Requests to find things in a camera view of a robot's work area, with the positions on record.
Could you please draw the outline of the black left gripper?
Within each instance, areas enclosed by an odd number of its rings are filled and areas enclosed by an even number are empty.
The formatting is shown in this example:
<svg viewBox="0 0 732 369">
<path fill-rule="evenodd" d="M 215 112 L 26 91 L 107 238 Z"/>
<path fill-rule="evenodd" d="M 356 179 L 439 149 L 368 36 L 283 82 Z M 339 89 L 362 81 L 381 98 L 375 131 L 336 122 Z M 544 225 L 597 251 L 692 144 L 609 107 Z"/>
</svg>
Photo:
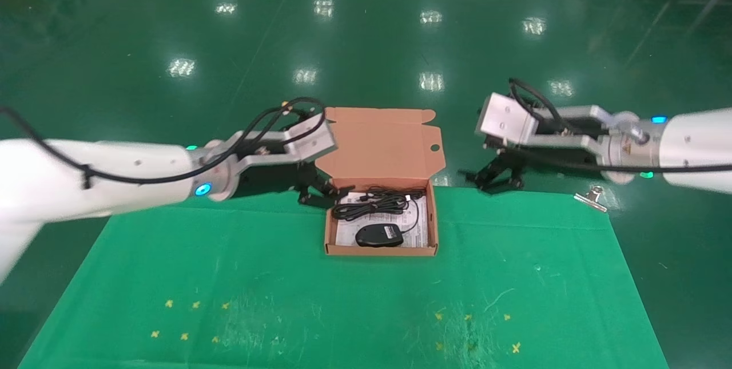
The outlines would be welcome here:
<svg viewBox="0 0 732 369">
<path fill-rule="evenodd" d="M 290 165 L 251 166 L 240 175 L 237 195 L 298 192 L 298 202 L 306 207 L 333 207 L 337 195 L 347 195 L 355 185 L 336 181 L 316 168 L 313 162 Z"/>
</svg>

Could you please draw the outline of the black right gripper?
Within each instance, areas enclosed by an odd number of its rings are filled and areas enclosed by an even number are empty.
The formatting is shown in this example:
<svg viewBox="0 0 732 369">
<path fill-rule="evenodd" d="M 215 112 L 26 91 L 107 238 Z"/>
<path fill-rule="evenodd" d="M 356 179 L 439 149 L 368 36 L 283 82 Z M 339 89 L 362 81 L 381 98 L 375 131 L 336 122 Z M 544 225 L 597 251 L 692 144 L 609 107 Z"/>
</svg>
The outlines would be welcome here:
<svg viewBox="0 0 732 369">
<path fill-rule="evenodd" d="M 600 173 L 590 170 L 578 170 L 567 166 L 552 166 L 531 158 L 526 160 L 522 154 L 509 152 L 500 148 L 497 138 L 487 136 L 484 148 L 496 150 L 497 155 L 486 166 L 478 171 L 458 170 L 457 173 L 485 193 L 504 193 L 511 190 L 523 189 L 523 173 L 533 171 L 538 173 L 556 173 L 565 176 L 599 176 Z M 595 155 L 579 148 L 527 148 L 532 155 L 548 158 L 552 161 L 562 161 L 573 165 L 596 165 Z"/>
</svg>

